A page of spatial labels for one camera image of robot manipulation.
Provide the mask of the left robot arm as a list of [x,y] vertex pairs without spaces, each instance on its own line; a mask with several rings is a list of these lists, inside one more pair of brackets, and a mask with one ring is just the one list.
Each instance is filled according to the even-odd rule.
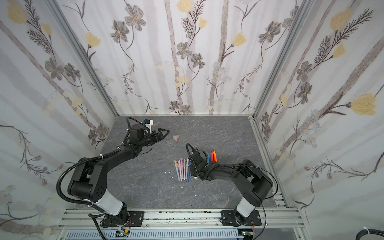
[[108,173],[124,162],[143,154],[143,148],[162,141],[169,130],[151,130],[149,125],[138,123],[128,128],[120,146],[114,151],[93,158],[83,158],[68,171],[74,170],[67,192],[77,198],[77,204],[88,205],[98,210],[103,220],[101,227],[123,227],[132,221],[127,205],[108,190]]

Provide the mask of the yellow capped blue pen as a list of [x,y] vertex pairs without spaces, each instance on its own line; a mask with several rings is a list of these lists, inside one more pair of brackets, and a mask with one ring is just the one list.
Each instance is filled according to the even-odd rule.
[[174,164],[175,164],[175,168],[176,168],[176,172],[177,172],[178,181],[181,181],[178,161],[174,161]]

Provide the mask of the purple capped pastel pen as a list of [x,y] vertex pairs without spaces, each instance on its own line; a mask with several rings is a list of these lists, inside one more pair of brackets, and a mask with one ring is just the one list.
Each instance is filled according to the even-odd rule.
[[185,179],[184,174],[184,159],[180,159],[180,171],[181,171],[181,180],[183,181]]

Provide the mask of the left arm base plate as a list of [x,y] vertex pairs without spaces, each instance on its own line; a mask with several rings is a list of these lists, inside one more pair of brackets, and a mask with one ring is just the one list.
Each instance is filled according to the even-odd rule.
[[127,211],[123,210],[116,216],[106,214],[100,225],[103,228],[112,227],[141,227],[144,220],[144,211]]

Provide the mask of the left green circuit board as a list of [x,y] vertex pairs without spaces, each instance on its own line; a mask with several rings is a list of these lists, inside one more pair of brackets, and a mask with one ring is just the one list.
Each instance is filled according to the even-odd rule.
[[117,231],[115,234],[116,238],[127,238],[129,236],[129,233]]

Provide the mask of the right green circuit board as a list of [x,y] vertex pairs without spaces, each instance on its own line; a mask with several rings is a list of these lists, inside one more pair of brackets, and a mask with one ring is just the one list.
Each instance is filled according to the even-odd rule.
[[252,240],[254,238],[253,231],[239,231],[239,236],[243,237],[244,240]]

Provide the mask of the green circuit board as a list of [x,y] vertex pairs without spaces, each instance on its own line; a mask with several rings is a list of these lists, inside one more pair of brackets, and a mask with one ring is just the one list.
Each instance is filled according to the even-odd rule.
[[239,231],[239,236],[243,237],[244,240],[252,240],[254,238],[253,231]]
[[115,234],[116,238],[127,238],[129,236],[129,233],[117,231]]

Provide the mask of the aluminium frame rail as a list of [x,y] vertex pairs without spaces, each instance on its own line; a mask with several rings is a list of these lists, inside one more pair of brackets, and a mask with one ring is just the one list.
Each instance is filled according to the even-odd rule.
[[[127,228],[137,229],[208,229],[223,228],[230,223],[222,209],[147,209],[131,210]],[[93,229],[89,214],[92,210],[66,210],[58,225],[59,229]],[[275,208],[256,209],[250,215],[246,227],[257,228],[303,228],[305,226],[297,209]]]

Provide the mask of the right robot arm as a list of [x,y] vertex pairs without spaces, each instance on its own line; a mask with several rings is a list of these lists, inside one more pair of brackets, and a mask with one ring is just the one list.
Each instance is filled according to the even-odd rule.
[[226,165],[207,162],[205,152],[197,149],[187,151],[191,160],[191,175],[201,181],[226,180],[232,182],[242,195],[242,199],[232,211],[222,211],[223,226],[246,226],[257,224],[255,208],[260,207],[274,186],[273,181],[251,161]]

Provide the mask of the orange highlighter pen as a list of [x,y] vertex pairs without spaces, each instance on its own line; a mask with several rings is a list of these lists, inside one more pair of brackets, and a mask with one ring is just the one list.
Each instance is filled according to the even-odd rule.
[[213,150],[213,153],[214,153],[214,160],[215,160],[215,163],[217,163],[217,162],[218,162],[218,159],[217,159],[216,151]]

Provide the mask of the green capped pastel pen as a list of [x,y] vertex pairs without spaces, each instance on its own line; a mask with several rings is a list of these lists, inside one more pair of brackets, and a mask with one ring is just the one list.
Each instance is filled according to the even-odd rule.
[[183,179],[187,180],[187,160],[183,159]]

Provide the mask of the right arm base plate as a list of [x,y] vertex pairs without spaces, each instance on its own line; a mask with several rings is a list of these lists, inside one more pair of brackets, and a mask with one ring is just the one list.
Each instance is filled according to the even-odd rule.
[[242,226],[261,226],[262,221],[259,211],[253,210],[248,217],[242,216],[236,210],[221,211],[220,222],[223,226],[242,227]]

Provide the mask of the light pink pastel pen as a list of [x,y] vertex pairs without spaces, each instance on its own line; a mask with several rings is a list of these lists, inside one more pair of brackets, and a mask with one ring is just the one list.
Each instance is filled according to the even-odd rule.
[[182,181],[183,180],[183,178],[182,178],[182,169],[183,169],[183,167],[182,167],[181,160],[178,160],[178,165],[179,165],[180,178],[181,178],[181,181]]

